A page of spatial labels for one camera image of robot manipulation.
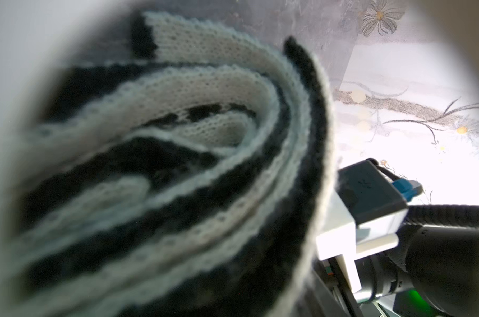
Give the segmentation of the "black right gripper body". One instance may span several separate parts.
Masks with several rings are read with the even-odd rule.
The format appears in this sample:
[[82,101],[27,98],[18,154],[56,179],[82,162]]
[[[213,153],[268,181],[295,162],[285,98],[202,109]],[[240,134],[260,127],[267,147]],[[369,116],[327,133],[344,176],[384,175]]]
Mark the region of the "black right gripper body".
[[315,261],[311,285],[302,300],[303,316],[363,317],[359,304],[337,261]]

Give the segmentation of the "black white houndstooth scarf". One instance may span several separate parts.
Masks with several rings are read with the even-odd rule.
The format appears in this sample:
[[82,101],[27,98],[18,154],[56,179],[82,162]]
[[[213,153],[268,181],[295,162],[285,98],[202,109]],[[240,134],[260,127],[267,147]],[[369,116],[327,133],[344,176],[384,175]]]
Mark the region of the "black white houndstooth scarf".
[[144,11],[10,144],[3,316],[290,316],[333,193],[319,61]]

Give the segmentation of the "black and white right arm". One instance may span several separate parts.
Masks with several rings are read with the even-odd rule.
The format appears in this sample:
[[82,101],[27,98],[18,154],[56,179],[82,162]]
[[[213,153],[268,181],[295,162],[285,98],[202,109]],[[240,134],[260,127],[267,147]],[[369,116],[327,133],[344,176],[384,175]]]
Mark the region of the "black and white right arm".
[[479,316],[479,230],[407,226],[402,243],[355,262],[353,293],[335,260],[314,267],[294,316]]

